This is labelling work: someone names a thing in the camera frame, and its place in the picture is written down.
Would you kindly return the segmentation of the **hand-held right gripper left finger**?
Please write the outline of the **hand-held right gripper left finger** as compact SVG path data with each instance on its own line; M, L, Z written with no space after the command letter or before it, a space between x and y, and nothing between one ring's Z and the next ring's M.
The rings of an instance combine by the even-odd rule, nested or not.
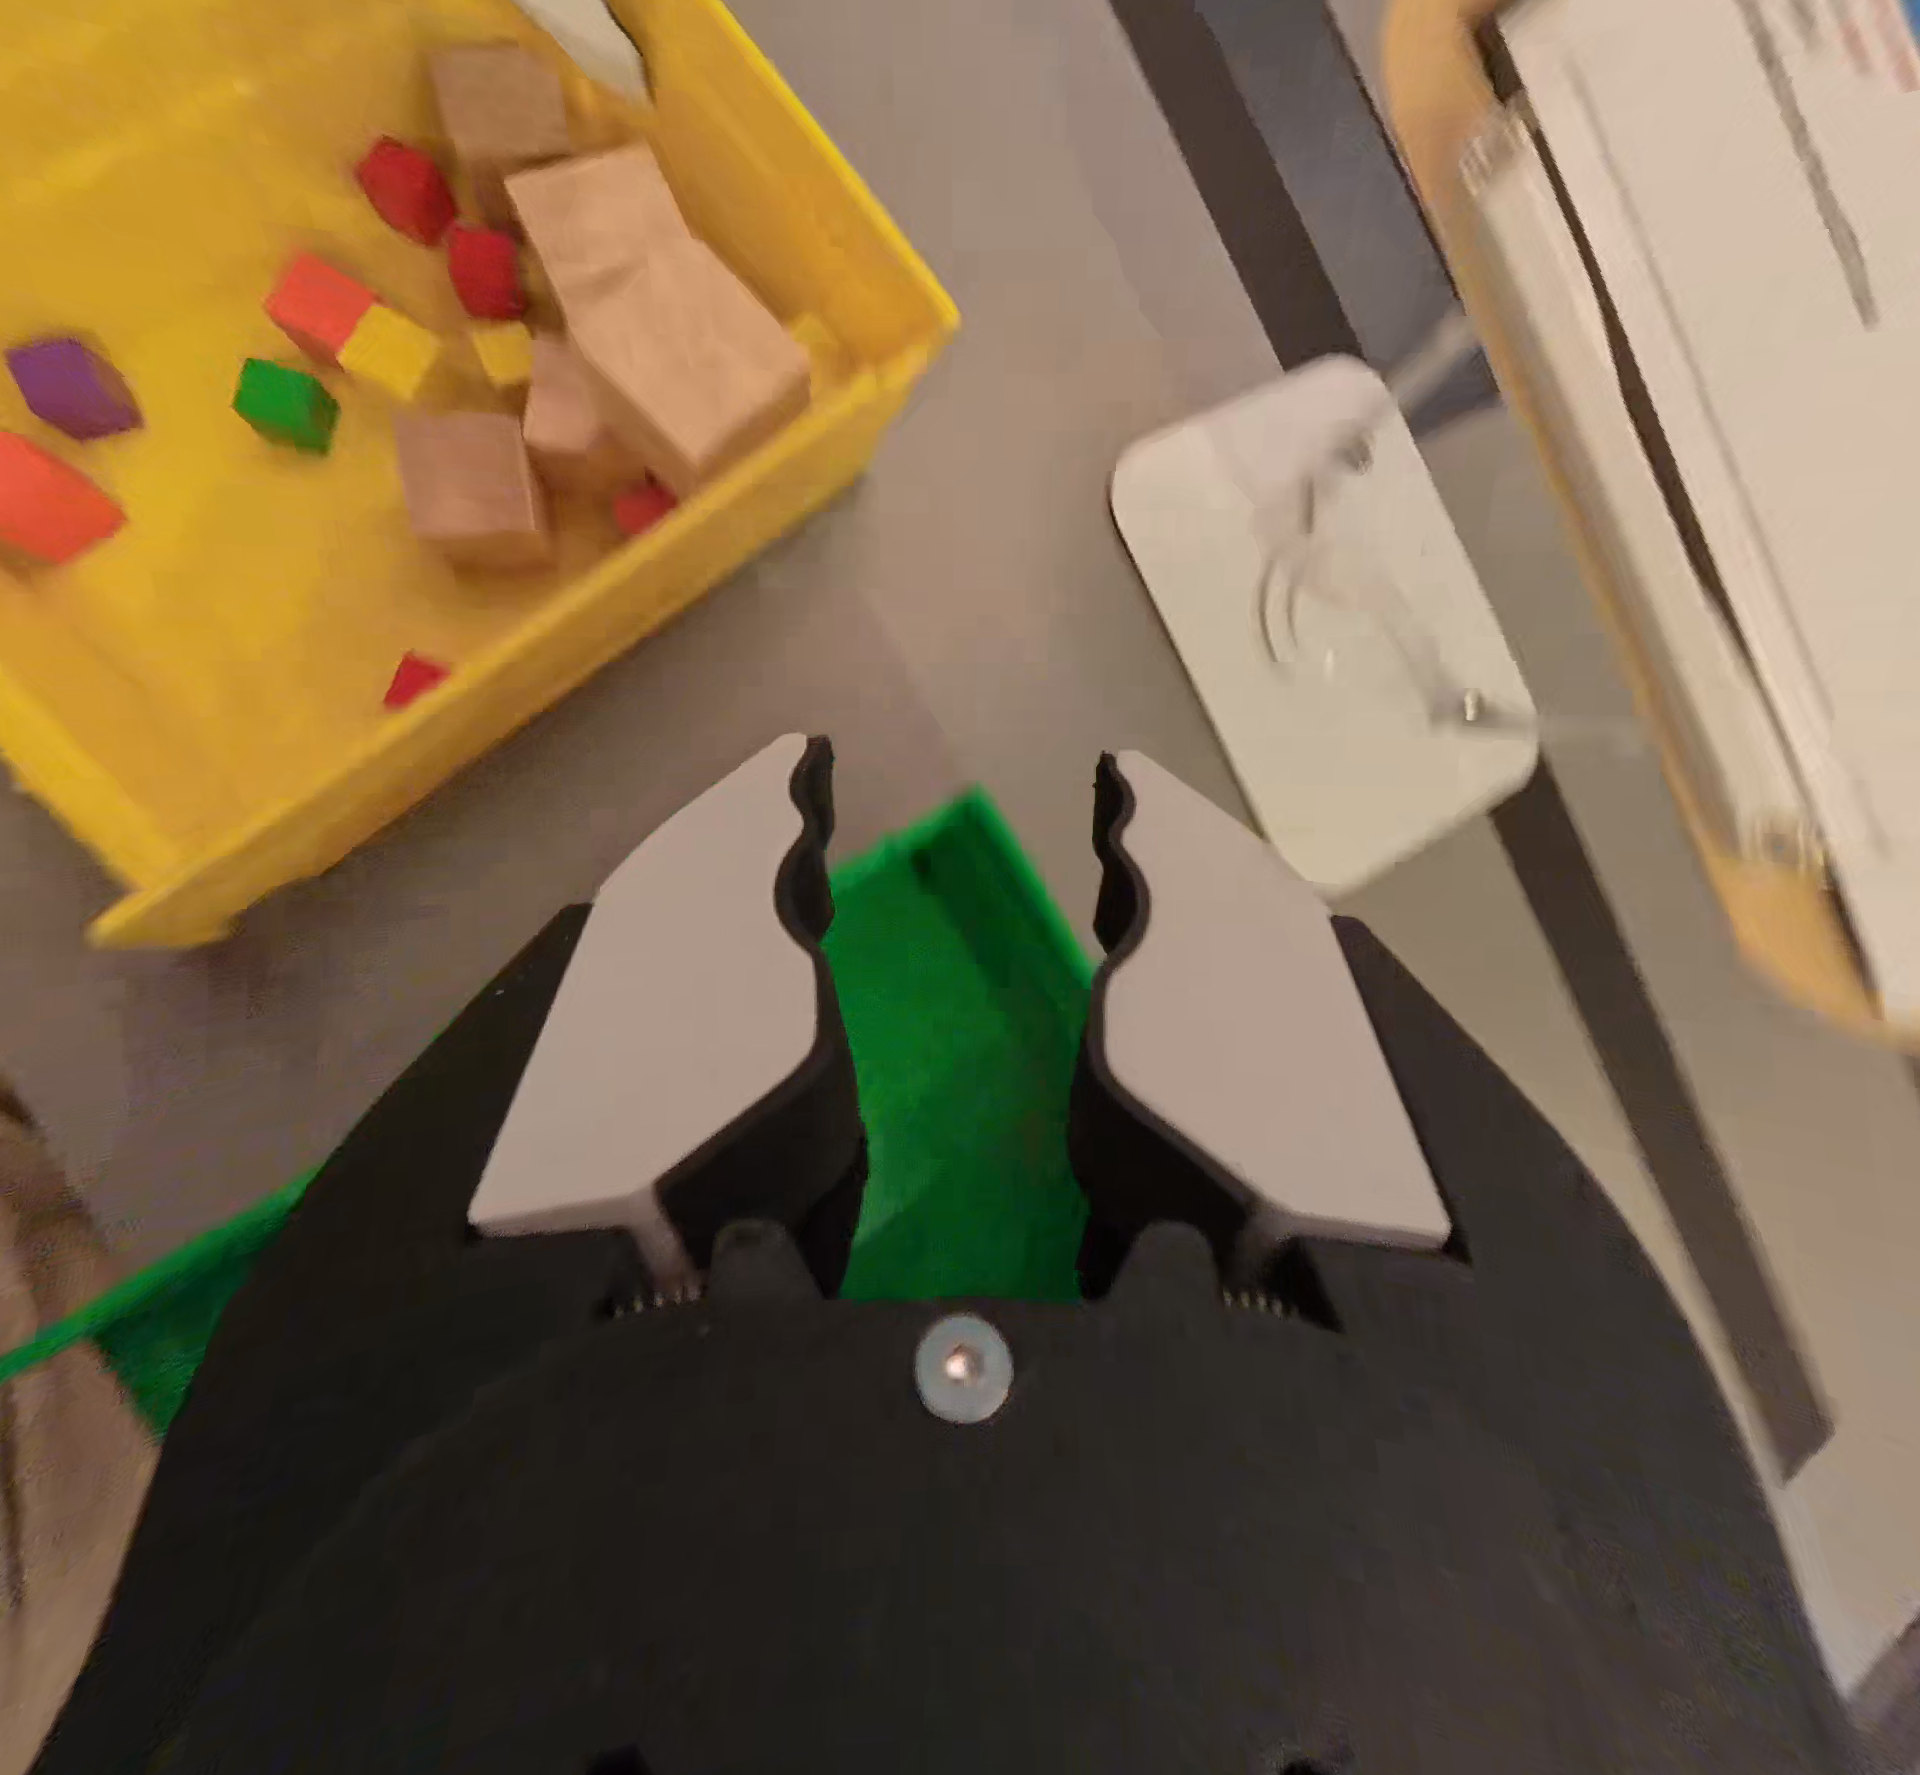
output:
M848 1277L864 1120L826 967L833 738L775 736L599 890L469 1222L626 1231L654 1292L696 1292L735 1222Z

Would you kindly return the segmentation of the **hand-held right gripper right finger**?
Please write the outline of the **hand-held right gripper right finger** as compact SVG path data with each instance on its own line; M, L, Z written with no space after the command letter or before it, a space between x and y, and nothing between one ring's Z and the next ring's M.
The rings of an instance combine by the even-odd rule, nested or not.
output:
M1140 752L1095 761L1093 857L1077 1288L1100 1296L1162 1222L1209 1241L1225 1292L1269 1288L1298 1241L1449 1251L1453 1210L1319 890Z

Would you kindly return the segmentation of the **green plastic box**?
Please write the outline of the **green plastic box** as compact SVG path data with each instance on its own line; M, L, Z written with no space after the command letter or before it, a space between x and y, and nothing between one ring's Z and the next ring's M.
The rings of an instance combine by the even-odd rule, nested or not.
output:
M1068 1088L1093 960L973 784L833 872L864 1114L844 1296L1071 1296Z

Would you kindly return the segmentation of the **pile of wooden cubes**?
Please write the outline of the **pile of wooden cubes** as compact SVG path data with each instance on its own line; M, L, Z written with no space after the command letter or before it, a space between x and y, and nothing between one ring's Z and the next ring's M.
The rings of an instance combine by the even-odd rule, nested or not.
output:
M469 684L808 404L548 41L306 48L6 159L6 731L270 747Z

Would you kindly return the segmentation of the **yellow plastic box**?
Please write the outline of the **yellow plastic box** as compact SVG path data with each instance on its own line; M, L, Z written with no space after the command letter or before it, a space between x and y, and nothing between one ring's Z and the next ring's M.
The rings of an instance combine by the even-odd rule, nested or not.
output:
M6 0L6 767L204 948L839 499L957 314L721 0Z

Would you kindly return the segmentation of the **clear acrylic holder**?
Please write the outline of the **clear acrylic holder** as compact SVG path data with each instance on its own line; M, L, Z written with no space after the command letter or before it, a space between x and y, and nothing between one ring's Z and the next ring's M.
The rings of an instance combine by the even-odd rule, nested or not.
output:
M1286 387L1348 404L1311 419L1288 471L1247 496L1255 637L1282 675L1319 684L1355 684L1370 651L1434 731L1533 731L1530 707L1465 657L1459 628L1477 628L1485 595L1408 438L1421 384L1421 372L1378 373L1335 354L1286 373Z

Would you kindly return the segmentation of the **black metal bar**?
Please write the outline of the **black metal bar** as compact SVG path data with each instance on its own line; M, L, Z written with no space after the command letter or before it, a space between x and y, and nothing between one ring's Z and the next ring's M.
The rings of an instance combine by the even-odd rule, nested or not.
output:
M1330 0L1105 0L1282 367L1414 360L1453 278ZM1780 1476L1834 1412L1563 799L1555 736L1491 830Z

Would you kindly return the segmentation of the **tan wooden board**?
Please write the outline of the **tan wooden board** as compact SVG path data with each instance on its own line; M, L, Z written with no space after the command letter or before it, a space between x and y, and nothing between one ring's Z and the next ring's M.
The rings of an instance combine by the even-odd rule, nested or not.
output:
M1780 865L1758 865L1737 850L1723 850L1698 813L1668 689L1654 676L1654 657L1627 613L1621 582L1579 505L1573 457L1555 423L1560 414L1521 350L1521 333L1507 314L1502 278L1484 254L1484 231L1465 184L1465 152L1497 113L1497 85L1477 41L1477 25L1497 5L1502 0L1384 0L1379 79L1407 171L1426 200L1434 244L1453 268L1465 314L1485 346L1502 401L1541 463L1547 488L1560 505L1579 577L1598 606L1618 675L1632 690L1643 731L1651 736L1651 756L1661 761L1668 805L1685 821L1687 857L1714 890L1733 948L1778 997L1834 1025L1839 1032L1915 1051L1915 1017L1881 1013L1867 981L1846 960L1834 910L1816 895L1816 885Z

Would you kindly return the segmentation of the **printed paper sheet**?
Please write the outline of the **printed paper sheet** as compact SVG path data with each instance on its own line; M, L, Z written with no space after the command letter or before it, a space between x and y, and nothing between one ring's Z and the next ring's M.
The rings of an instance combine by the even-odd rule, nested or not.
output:
M1497 0L1579 250L1816 817L1863 984L1915 1025L1915 0Z

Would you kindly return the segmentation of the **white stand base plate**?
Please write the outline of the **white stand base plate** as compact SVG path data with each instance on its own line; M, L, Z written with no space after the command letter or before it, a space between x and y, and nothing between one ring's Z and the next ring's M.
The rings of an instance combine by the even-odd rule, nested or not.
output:
M1286 387L1286 373L1132 441L1111 471L1111 518L1259 837L1344 898L1517 799L1541 767L1541 713L1491 603L1459 646L1485 689L1530 707L1533 731L1434 731L1370 651L1355 684L1293 676L1259 652L1247 496L1288 471L1311 419L1348 404Z

